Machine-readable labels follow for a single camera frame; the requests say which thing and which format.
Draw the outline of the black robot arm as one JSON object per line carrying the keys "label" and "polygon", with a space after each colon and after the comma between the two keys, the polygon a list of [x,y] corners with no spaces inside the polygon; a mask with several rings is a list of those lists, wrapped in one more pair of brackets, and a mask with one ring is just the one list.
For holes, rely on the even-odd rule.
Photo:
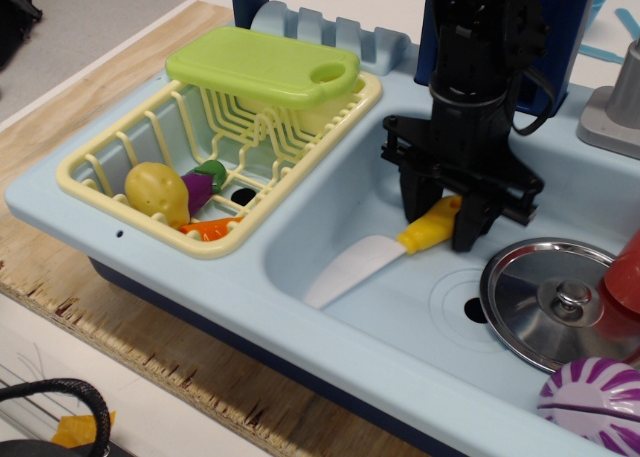
{"label": "black robot arm", "polygon": [[429,78],[429,119],[390,115],[382,147],[396,164],[404,212],[415,222],[445,190],[458,194],[452,248],[468,252],[500,216],[528,225],[544,183],[509,146],[522,79],[549,96],[541,114],[519,135],[549,117],[552,86],[533,67],[550,31],[539,0],[428,0],[435,30],[435,68]]}

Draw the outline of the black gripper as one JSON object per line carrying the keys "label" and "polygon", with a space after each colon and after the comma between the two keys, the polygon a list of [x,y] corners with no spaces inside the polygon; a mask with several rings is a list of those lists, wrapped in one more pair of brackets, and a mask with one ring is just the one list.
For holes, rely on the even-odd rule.
{"label": "black gripper", "polygon": [[448,189],[462,198],[452,249],[469,252],[503,215],[521,225],[534,218],[544,183],[509,147],[515,101],[475,104],[435,97],[431,117],[389,115],[382,158],[400,170],[404,214],[414,222]]}

